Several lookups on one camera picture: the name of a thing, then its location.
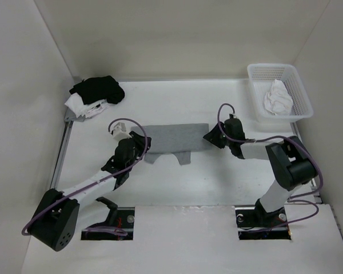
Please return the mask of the grey tank top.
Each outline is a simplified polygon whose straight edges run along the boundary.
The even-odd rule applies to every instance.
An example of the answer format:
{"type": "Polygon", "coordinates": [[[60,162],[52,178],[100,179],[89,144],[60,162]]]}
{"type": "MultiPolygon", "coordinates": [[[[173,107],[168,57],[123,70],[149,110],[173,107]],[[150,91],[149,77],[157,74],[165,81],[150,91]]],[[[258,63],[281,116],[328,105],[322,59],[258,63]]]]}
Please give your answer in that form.
{"type": "Polygon", "coordinates": [[[144,161],[153,164],[162,155],[174,155],[181,166],[191,163],[191,153],[210,149],[204,140],[209,132],[207,123],[149,125],[131,130],[151,138],[151,145],[144,161]]]}

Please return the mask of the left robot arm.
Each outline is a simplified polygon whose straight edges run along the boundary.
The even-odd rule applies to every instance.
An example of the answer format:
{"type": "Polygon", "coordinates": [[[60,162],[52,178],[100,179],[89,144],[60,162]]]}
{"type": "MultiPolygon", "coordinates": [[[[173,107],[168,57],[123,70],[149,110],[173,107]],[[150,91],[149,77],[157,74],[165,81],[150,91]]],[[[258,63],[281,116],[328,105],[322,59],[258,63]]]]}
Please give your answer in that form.
{"type": "Polygon", "coordinates": [[[76,232],[80,211],[94,201],[107,207],[97,214],[103,227],[112,227],[117,221],[117,205],[104,197],[120,188],[128,180],[132,168],[151,148],[151,137],[132,131],[118,142],[114,155],[90,179],[63,191],[51,188],[45,192],[32,219],[22,231],[52,250],[63,250],[76,232]]]}

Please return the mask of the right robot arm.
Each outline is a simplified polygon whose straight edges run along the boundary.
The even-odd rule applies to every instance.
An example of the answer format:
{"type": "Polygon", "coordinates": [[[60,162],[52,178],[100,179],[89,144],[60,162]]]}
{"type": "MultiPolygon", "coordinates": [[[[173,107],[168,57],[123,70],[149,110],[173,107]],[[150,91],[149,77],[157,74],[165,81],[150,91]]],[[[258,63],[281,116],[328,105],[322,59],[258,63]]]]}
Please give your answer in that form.
{"type": "Polygon", "coordinates": [[[306,148],[295,135],[281,136],[280,142],[247,139],[241,121],[231,115],[225,122],[218,122],[203,139],[220,149],[228,147],[239,159],[267,160],[270,163],[274,182],[256,201],[253,210],[237,214],[241,228],[278,225],[279,215],[284,213],[284,204],[291,195],[317,176],[317,169],[306,148]]]}

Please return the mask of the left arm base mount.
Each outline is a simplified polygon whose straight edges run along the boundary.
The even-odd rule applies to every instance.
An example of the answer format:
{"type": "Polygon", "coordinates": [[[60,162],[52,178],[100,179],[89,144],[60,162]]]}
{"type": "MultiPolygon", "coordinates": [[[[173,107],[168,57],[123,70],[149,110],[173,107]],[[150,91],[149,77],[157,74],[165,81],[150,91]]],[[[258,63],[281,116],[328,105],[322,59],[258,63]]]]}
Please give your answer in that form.
{"type": "Polygon", "coordinates": [[[119,207],[117,204],[105,197],[96,199],[108,210],[106,219],[91,224],[81,230],[82,241],[124,241],[133,240],[135,208],[119,207]]]}

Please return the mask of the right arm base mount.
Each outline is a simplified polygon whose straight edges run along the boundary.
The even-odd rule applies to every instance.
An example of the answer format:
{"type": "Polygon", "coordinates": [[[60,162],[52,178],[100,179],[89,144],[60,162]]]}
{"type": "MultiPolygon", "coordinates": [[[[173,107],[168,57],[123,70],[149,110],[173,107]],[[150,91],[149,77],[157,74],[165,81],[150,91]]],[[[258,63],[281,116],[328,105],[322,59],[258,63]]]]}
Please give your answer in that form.
{"type": "Polygon", "coordinates": [[[235,209],[238,238],[240,240],[291,240],[290,229],[284,208],[259,217],[253,207],[235,209]]]}

